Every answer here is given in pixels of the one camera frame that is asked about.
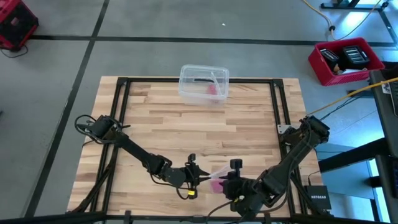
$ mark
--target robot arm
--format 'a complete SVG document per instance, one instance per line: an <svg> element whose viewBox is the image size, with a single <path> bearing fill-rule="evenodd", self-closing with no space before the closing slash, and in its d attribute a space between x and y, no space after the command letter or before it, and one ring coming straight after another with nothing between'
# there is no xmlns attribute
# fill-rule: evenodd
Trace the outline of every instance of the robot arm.
<svg viewBox="0 0 398 224"><path fill-rule="evenodd" d="M231 161L235 171L230 172L223 185L226 198L238 201L231 204L231 210L238 212L243 220L256 217L262 205L272 207L285 194L292 171L298 167L305 156L318 144L328 141L329 127L314 116L300 120L298 129L290 127L281 136L281 144L291 150L282 161L265 170L256 180L240 177L237 171L241 161Z"/></svg>
<svg viewBox="0 0 398 224"><path fill-rule="evenodd" d="M196 186L201 181L209 179L208 177L200 178L200 175L209 175L209 173L202 171L198 165L194 163L195 155L191 154L188 157L188 162L185 167L173 168L172 161L161 155L154 155L145 151L132 141L128 135L121 131L121 125L115 119L109 116L100 116L95 122L88 124L75 123L76 129L92 138L100 144L114 144L117 147L123 148L130 155L141 161L150 175L162 179L173 185L174 187L181 187L184 182L191 183L191 188L196 190Z"/></svg>

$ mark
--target wire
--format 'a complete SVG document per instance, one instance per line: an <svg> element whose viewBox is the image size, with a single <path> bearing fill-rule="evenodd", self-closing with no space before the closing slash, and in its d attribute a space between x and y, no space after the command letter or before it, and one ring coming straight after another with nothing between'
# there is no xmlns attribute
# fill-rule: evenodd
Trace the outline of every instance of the wire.
<svg viewBox="0 0 398 224"><path fill-rule="evenodd" d="M26 46L25 44L23 45L23 47L25 47L26 51L25 51L24 53L22 53L22 54L15 55L15 56L6 55L6 54L2 51L2 49L0 49L0 51L1 51L1 53L2 53L4 56L6 56L7 58L18 58L18 57L23 56L23 55L25 55L25 54L27 54L27 53L29 52L29 49L27 48L27 46Z"/></svg>
<svg viewBox="0 0 398 224"><path fill-rule="evenodd" d="M376 9L376 7L379 5L379 3L381 2L381 0L379 0L374 6L373 8L369 11L369 13L367 14L367 16L348 34L346 34L344 37L341 37L339 39L336 39L335 34L334 34L334 29L335 26L333 25L332 21L329 19L328 16L326 16L324 13L322 13L321 11L319 11L318 9L315 9L313 6L310 5L310 3L307 2L307 0L303 0L303 2L310 7L312 10L314 10L315 12L317 12L319 15L321 15L322 17L324 17L326 19L326 21L328 22L328 26L329 26L329 30L330 30L330 34L331 34L331 38L333 38L333 40L342 40L344 38L346 38L347 36L351 35L360 25L362 25L362 23L371 15L371 13Z"/></svg>
<svg viewBox="0 0 398 224"><path fill-rule="evenodd" d="M320 120L323 121L325 118L329 117L329 115L331 115L332 113L334 113L334 112L336 112L336 111L342 109L344 106L346 106L346 105L348 105L348 104L350 104L350 103L356 101L357 99L359 99L359 98L361 98L361 97L362 97L362 96L358 96L358 97L350 98L350 99L346 100L342 105L338 106L336 109L334 109L334 110L331 111L330 113L324 115L324 117L321 118Z"/></svg>
<svg viewBox="0 0 398 224"><path fill-rule="evenodd" d="M186 200L186 199L189 198L189 195L187 195L186 197L183 197L183 196L181 195L180 190L178 189L178 187L176 187L175 190L177 191L177 195L180 197L180 199Z"/></svg>
<svg viewBox="0 0 398 224"><path fill-rule="evenodd" d="M219 210L219 209L221 209L221 208L223 208L223 207L225 207L225 206L227 206L227 205L232 204L232 202L233 202L233 201L229 201L229 202L226 202L226 203L224 203L224 204L222 204L222 205L219 205L219 206L217 206L215 209L213 209L211 212L209 212L209 214L206 216L206 221L205 221L205 223L208 224L209 218L210 218L210 215L211 215L211 214L215 213L217 210Z"/></svg>
<svg viewBox="0 0 398 224"><path fill-rule="evenodd" d="M308 184L309 184L309 186L311 186L310 176L311 176L312 174L308 175Z"/></svg>
<svg viewBox="0 0 398 224"><path fill-rule="evenodd" d="M317 112L319 112L321 110L324 110L325 108L328 108L329 106L333 106L336 103L340 102L341 100L345 100L345 99L347 99L347 98L349 98L349 97L351 97L351 96L353 96L355 94L361 93L362 91L365 91L365 90L368 90L368 89L371 89L371 88L374 88L374 87L377 87L377 86L381 86L381 85L386 84L386 83L396 82L396 81L398 81L398 78L391 78L390 80L386 80L386 81L382 81L382 82L379 82L379 83L375 83L375 84L366 86L364 88L360 88L358 90L352 91L351 93L347 94L346 96L343 96L340 99L338 99L338 100L336 100L336 101L334 101L334 102L332 102L332 103L330 103L330 104L328 104L328 105L326 105L326 106L324 106L324 107L322 107L320 109L312 111L311 113L307 114L307 116L310 116L311 114L314 114L314 113L317 113Z"/></svg>
<svg viewBox="0 0 398 224"><path fill-rule="evenodd" d="M153 174L149 174L150 175L150 178L152 179L152 181L155 183L155 184L159 184L159 185L166 185L166 186L171 186L171 187L175 187L174 185L171 185L171 184L166 184L166 183L160 183L160 182L158 182L158 181L156 181L155 179L154 179L154 177L153 177ZM182 189L182 190L189 190L188 188L186 188L186 187L177 187L178 189Z"/></svg>
<svg viewBox="0 0 398 224"><path fill-rule="evenodd" d="M90 140L90 141L88 141L88 142L84 142L81 146L84 147L85 145L87 145L87 144L89 144L89 143L92 143L92 142L94 142L94 140Z"/></svg>

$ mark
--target concrete floor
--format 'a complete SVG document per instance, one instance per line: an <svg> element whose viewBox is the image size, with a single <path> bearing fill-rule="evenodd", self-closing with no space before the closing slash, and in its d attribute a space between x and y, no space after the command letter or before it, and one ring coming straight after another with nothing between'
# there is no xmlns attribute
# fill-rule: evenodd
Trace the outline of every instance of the concrete floor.
<svg viewBox="0 0 398 224"><path fill-rule="evenodd" d="M104 0L24 2L39 18L36 35L89 37L95 31ZM323 1L309 2L319 6ZM386 9L395 30L397 8L395 1ZM337 37L349 32L367 14L323 12L335 22ZM326 21L299 0L109 0L97 31L99 37L328 40ZM350 37L393 42L378 12L373 12ZM178 76L181 66L190 63L226 67L232 77L294 77L300 79L307 111L344 96L346 90L367 85L363 81L321 86L307 60L313 50L311 44L91 41L94 46L91 54L86 54L85 59L89 59L85 67L81 65L89 40L30 40L27 55L15 59L0 55L0 110L4 110L0 118L0 219L24 213L78 71L84 74L83 79L36 215L65 212L83 143L72 122L78 115L91 113L101 76ZM398 61L398 50L393 47L373 49L382 60ZM331 144L356 147L383 135L372 99L359 99L325 122L331 127ZM325 182L341 178L337 174L328 176ZM336 210L349 210L345 205L337 203Z"/></svg>

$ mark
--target red box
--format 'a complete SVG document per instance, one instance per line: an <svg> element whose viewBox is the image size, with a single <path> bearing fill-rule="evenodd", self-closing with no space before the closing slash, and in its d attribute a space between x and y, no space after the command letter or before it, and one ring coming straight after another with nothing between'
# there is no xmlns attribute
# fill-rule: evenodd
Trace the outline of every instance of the red box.
<svg viewBox="0 0 398 224"><path fill-rule="evenodd" d="M38 25L21 0L0 0L0 49L20 50Z"/></svg>
<svg viewBox="0 0 398 224"><path fill-rule="evenodd" d="M332 52L338 52L339 50L342 50L343 47L354 45L361 47L363 52L365 52L365 54L369 57L370 62L366 66L368 70L353 72L346 75L335 75L325 62L320 50L328 49ZM324 86L365 80L369 78L369 72L371 70L380 70L384 68L384 64L379 60L379 58L373 52L371 46L369 46L369 44L363 38L337 40L333 42L316 44L315 49L308 57L308 61L310 62L315 74L317 74L319 81Z"/></svg>

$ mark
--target wooden table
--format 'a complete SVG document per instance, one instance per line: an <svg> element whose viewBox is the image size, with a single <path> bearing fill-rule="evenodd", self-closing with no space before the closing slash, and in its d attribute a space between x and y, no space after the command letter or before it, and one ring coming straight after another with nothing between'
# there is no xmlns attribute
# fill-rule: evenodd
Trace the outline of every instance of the wooden table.
<svg viewBox="0 0 398 224"><path fill-rule="evenodd" d="M93 117L109 114L117 79L102 77ZM305 116L299 80L285 78L283 81L290 118L298 124L299 119ZM279 94L277 98L283 118ZM197 155L196 163L208 172L229 164L230 159L240 158L243 160L242 175L256 178L264 169L280 162L273 111L270 86L266 84L230 83L224 106L206 108L183 104L178 95L178 83L132 83L124 120L124 125L130 124L131 127L124 132L145 150L170 159L173 167L183 167L191 153ZM75 208L94 185L101 151L102 146L95 143L83 148L68 210ZM318 170L317 157L312 151L300 164L303 184L307 183L309 174ZM319 173L311 175L311 181L322 184ZM103 189L98 200L100 204ZM292 190L298 213L297 191L294 187ZM223 194L211 192L209 181L198 186L198 198L181 200L174 188L154 184L137 159L119 150L108 209L110 215L124 215L125 210L131 210L133 215L206 216L225 202L227 199ZM225 207L212 216L236 217L239 214ZM271 216L289 217L287 203Z"/></svg>

